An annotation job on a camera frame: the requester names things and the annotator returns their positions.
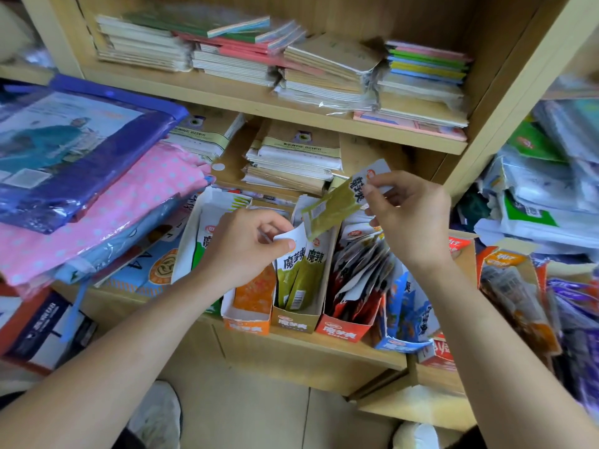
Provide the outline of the person's right hand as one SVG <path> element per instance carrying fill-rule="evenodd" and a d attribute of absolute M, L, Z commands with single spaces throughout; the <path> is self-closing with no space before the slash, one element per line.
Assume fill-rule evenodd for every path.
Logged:
<path fill-rule="evenodd" d="M 443 186 L 406 171 L 379 174 L 369 180 L 397 208 L 387 216 L 373 216 L 391 251 L 419 277 L 453 264 L 449 252 L 450 197 Z"/>

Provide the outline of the small stack of brown notebooks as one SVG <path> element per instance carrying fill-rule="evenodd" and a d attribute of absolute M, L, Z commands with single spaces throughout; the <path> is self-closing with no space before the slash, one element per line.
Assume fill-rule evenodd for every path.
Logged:
<path fill-rule="evenodd" d="M 163 141 L 179 145 L 207 163 L 221 157 L 246 122 L 241 112 L 195 104 L 187 105 L 187 110 L 189 115 Z"/>

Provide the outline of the wrapped stack of brown notebooks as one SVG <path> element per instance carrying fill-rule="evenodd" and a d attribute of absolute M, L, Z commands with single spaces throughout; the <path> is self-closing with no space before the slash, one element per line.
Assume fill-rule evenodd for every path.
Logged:
<path fill-rule="evenodd" d="M 289 45 L 283 57 L 273 91 L 280 99 L 333 113 L 378 109 L 375 85 L 385 57 L 379 46 L 323 33 Z"/>

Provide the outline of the orange box of brown packets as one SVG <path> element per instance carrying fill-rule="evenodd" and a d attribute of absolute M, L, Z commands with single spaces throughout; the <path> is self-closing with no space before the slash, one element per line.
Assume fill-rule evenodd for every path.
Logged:
<path fill-rule="evenodd" d="M 554 360 L 562 354 L 557 303 L 548 296 L 531 256 L 489 246 L 477 253 L 476 262 L 480 291 L 555 373 Z"/>

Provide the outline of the stack of white notebooks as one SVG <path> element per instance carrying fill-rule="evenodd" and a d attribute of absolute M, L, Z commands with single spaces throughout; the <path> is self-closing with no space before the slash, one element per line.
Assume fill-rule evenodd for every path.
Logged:
<path fill-rule="evenodd" d="M 97 49 L 101 61 L 166 72 L 193 70 L 194 45 L 167 30 L 97 15 L 98 29 L 106 45 Z"/>

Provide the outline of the red cardboard snack box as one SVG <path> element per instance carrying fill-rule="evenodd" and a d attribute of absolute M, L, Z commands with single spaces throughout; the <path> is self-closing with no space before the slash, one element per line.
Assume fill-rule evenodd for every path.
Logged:
<path fill-rule="evenodd" d="M 365 225 L 364 228 L 359 229 L 359 231 L 362 233 L 372 232 L 378 228 L 378 226 L 373 227 L 369 223 L 346 224 L 345 226 L 342 226 L 340 234 L 337 239 L 334 254 L 335 254 L 336 250 L 338 249 L 339 239 L 341 237 L 343 230 L 348 228 L 351 225 L 361 225 L 361 224 Z M 363 338 L 363 336 L 366 335 L 366 333 L 371 329 L 371 327 L 373 326 L 373 324 L 375 322 L 376 317 L 373 319 L 373 321 L 371 322 L 370 325 L 346 323 L 344 321 L 336 320 L 332 317 L 326 316 L 325 310 L 324 310 L 324 313 L 320 317 L 320 321 L 319 321 L 316 331 L 318 333 L 332 336 L 334 338 L 346 340 L 349 342 L 359 342 Z"/>

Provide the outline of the dark blue cardboard box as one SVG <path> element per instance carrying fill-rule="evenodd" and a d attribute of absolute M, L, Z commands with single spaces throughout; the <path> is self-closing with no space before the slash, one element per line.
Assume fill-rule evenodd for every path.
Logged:
<path fill-rule="evenodd" d="M 25 300 L 0 283 L 0 361 L 47 376 L 84 350 L 97 330 L 52 288 Z"/>

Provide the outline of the olive cardboard snack box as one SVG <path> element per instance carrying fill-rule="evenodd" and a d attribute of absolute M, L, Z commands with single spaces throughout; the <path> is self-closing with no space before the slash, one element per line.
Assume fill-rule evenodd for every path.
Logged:
<path fill-rule="evenodd" d="M 329 285 L 329 277 L 331 273 L 333 256 L 335 251 L 335 246 L 338 239 L 340 226 L 335 226 L 331 228 L 327 233 L 330 235 L 330 245 L 326 255 L 326 262 L 324 267 L 324 275 L 322 277 L 322 281 L 320 283 L 319 291 L 312 302 L 311 306 L 306 309 L 291 312 L 287 311 L 285 308 L 280 309 L 276 306 L 277 304 L 277 296 L 273 301 L 273 310 L 271 317 L 271 325 L 279 326 L 284 329 L 292 329 L 295 331 L 300 331 L 304 333 L 312 333 L 314 332 L 319 324 L 320 317 L 324 313 L 325 309 L 325 301 L 326 295 L 328 292 Z"/>

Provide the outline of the stack of green and red notebooks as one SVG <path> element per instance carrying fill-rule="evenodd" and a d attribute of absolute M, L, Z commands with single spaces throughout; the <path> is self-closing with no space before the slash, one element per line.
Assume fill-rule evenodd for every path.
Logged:
<path fill-rule="evenodd" d="M 272 88 L 281 70 L 322 74 L 285 56 L 290 46 L 301 45 L 306 37 L 295 20 L 201 4 L 155 6 L 127 12 L 123 18 L 193 48 L 188 60 L 208 75 Z"/>

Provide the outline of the person's left hand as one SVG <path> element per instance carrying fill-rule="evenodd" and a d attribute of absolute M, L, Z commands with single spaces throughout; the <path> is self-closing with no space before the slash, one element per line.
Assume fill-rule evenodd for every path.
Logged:
<path fill-rule="evenodd" d="M 247 284 L 270 265 L 255 264 L 258 240 L 272 242 L 274 236 L 293 228 L 290 221 L 273 210 L 239 209 L 226 213 L 198 264 L 202 280 L 216 296 Z"/>

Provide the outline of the orange cardboard snack box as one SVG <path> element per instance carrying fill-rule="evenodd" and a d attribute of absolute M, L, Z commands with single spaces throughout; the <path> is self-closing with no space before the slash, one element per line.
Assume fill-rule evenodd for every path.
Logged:
<path fill-rule="evenodd" d="M 273 262 L 249 283 L 224 294 L 221 317 L 225 328 L 241 333 L 269 335 L 277 284 Z"/>

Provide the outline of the stack of colourful notebooks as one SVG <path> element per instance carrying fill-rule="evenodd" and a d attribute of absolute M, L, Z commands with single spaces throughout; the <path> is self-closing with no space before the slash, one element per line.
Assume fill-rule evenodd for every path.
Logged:
<path fill-rule="evenodd" d="M 386 64 L 374 89 L 377 108 L 353 119 L 465 142 L 467 96 L 463 84 L 474 59 L 463 52 L 385 41 Z"/>

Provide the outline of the white and green snack box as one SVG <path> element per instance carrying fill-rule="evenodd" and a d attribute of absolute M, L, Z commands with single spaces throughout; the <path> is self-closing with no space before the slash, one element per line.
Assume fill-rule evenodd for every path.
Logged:
<path fill-rule="evenodd" d="M 213 187 L 207 187 L 197 197 L 178 246 L 171 284 L 198 266 L 222 216 L 249 207 L 252 200 L 237 191 Z"/>

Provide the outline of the person's right forearm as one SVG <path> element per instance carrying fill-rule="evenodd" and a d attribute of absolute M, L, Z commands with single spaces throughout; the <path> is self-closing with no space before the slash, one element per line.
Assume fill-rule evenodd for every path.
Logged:
<path fill-rule="evenodd" d="M 448 252 L 402 261 L 432 303 L 488 449 L 599 449 L 599 427 Z"/>

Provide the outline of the pile of plastic-wrapped packs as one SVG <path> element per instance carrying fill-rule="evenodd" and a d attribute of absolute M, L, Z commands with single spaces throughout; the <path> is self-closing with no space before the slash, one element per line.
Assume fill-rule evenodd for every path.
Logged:
<path fill-rule="evenodd" d="M 517 239 L 536 255 L 599 263 L 599 71 L 561 75 L 456 205 L 483 245 Z"/>

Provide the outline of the person's left forearm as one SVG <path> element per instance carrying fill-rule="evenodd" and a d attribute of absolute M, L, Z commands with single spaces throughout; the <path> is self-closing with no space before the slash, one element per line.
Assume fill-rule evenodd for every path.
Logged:
<path fill-rule="evenodd" d="M 234 288 L 197 268 L 0 411 L 0 449 L 111 449 L 176 347 Z"/>

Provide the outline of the light blue wrapped package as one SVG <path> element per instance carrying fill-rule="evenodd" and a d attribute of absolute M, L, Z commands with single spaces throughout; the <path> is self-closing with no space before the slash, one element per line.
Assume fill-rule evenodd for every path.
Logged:
<path fill-rule="evenodd" d="M 59 266 L 54 272 L 54 280 L 74 284 L 92 278 L 117 259 L 126 256 L 130 249 L 139 252 L 139 244 L 152 245 L 166 234 L 175 232 L 191 213 L 187 203 L 188 200 L 181 197 L 162 203 L 131 227 Z"/>

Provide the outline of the green snack packet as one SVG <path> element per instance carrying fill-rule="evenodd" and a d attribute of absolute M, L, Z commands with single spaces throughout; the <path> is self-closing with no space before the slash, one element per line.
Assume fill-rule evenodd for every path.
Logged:
<path fill-rule="evenodd" d="M 287 311 L 296 312 L 306 309 L 316 298 L 324 275 L 330 238 L 329 233 L 325 232 L 314 241 L 308 242 L 285 307 Z"/>
<path fill-rule="evenodd" d="M 307 239 L 314 241 L 318 236 L 360 210 L 367 204 L 363 186 L 375 176 L 390 171 L 386 160 L 378 159 L 345 180 L 318 202 L 306 207 L 302 211 L 302 219 Z"/>
<path fill-rule="evenodd" d="M 279 239 L 290 239 L 295 243 L 295 247 L 292 250 L 280 256 L 275 262 L 278 280 L 276 306 L 284 309 L 288 303 L 289 295 L 297 277 L 301 261 L 304 258 L 308 242 L 304 223 L 301 222 L 290 232 L 274 236 L 274 241 Z"/>

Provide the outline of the blue plastic-wrapped raincoat package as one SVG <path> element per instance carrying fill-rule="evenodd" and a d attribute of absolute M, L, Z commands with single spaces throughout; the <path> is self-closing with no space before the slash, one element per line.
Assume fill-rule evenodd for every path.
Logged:
<path fill-rule="evenodd" d="M 0 100 L 0 223 L 52 234 L 75 221 L 188 115 L 62 74 Z"/>

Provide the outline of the tall stack of brown notebooks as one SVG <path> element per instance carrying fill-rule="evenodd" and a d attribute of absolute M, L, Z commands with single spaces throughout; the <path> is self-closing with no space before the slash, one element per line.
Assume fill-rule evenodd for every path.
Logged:
<path fill-rule="evenodd" d="M 338 132 L 278 120 L 261 124 L 244 157 L 244 182 L 316 196 L 342 169 Z"/>

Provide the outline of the white shoe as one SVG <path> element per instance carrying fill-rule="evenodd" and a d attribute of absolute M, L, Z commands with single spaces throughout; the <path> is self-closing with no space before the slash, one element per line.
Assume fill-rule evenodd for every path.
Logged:
<path fill-rule="evenodd" d="M 391 449 L 441 449 L 437 430 L 420 422 L 402 422 L 393 434 Z"/>
<path fill-rule="evenodd" d="M 182 406 L 169 382 L 156 380 L 134 411 L 127 430 L 144 449 L 181 449 Z"/>

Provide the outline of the pile of purple snack packets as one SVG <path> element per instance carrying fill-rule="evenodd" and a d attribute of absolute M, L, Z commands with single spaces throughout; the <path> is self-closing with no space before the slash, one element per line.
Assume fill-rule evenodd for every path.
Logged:
<path fill-rule="evenodd" d="M 550 277 L 548 298 L 557 305 L 565 360 L 565 386 L 599 425 L 599 292 L 587 283 Z"/>

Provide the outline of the bunch of red snack packets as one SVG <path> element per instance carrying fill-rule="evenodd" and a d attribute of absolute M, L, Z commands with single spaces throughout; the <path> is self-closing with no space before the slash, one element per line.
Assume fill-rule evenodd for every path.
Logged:
<path fill-rule="evenodd" d="M 328 280 L 325 315 L 346 323 L 370 325 L 383 299 L 406 270 L 378 227 L 364 224 L 344 229 Z"/>

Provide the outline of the blue and orange paper pack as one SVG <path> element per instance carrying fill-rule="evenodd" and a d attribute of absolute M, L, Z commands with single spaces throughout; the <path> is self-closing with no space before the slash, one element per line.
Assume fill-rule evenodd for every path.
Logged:
<path fill-rule="evenodd" d="M 156 227 L 140 241 L 130 253 L 131 260 L 106 279 L 101 286 L 121 292 L 154 297 L 161 294 L 171 284 L 171 278 L 183 231 L 188 217 L 176 226 L 167 224 Z"/>

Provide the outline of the wooden shelf unit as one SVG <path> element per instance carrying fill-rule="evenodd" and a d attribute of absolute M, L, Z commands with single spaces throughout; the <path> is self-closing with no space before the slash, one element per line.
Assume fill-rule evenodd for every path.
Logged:
<path fill-rule="evenodd" d="M 112 87 L 236 110 L 275 120 L 371 137 L 415 147 L 414 170 L 444 184 L 454 201 L 465 193 L 484 166 L 510 136 L 542 93 L 561 73 L 594 30 L 599 29 L 599 0 L 21 0 L 60 72 Z M 466 52 L 475 59 L 465 83 L 468 142 L 433 139 L 425 133 L 401 132 L 368 125 L 348 116 L 325 115 L 322 109 L 287 102 L 255 84 L 189 73 L 168 73 L 100 61 L 107 45 L 95 16 L 120 16 L 154 4 L 188 1 L 234 7 L 247 14 L 271 14 L 298 20 L 309 32 L 332 32 L 359 41 L 399 39 Z M 297 384 L 333 391 L 341 372 L 359 383 L 369 361 L 341 361 L 308 348 L 325 342 L 349 348 L 348 342 L 325 335 L 300 335 L 275 329 L 273 335 L 243 334 L 226 329 L 220 318 L 209 323 L 220 357 L 239 370 L 254 371 Z M 410 421 L 467 430 L 475 418 L 456 372 L 424 368 L 458 389 L 441 392 L 420 383 L 420 370 L 404 355 L 390 368 L 402 378 L 358 401 L 359 409 Z"/>

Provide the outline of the blue cardboard snack box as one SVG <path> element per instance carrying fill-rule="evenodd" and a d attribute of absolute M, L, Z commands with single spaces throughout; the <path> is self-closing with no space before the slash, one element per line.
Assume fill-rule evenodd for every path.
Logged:
<path fill-rule="evenodd" d="M 390 291 L 386 295 L 386 297 L 384 299 L 385 302 L 382 303 L 382 305 L 379 309 L 379 312 L 378 312 L 378 317 L 377 317 L 378 334 L 376 336 L 376 343 L 374 346 L 375 349 L 393 351 L 396 353 L 402 353 L 402 354 L 407 354 L 407 355 L 415 354 L 422 350 L 427 350 L 430 346 L 432 346 L 434 344 L 433 339 L 432 339 L 432 342 L 428 345 L 418 346 L 418 345 L 408 345 L 406 342 L 400 342 L 398 340 L 391 339 L 390 337 L 385 335 L 385 325 L 386 325 L 384 322 L 384 318 L 386 316 L 385 304 L 386 304 L 386 298 L 390 294 Z"/>

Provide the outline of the pink polka-dot package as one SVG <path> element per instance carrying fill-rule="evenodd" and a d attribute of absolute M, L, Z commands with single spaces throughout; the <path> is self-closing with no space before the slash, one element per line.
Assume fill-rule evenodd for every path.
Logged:
<path fill-rule="evenodd" d="M 20 286 L 115 239 L 172 197 L 208 185 L 212 167 L 181 146 L 159 142 L 92 204 L 52 234 L 0 224 L 0 276 Z"/>

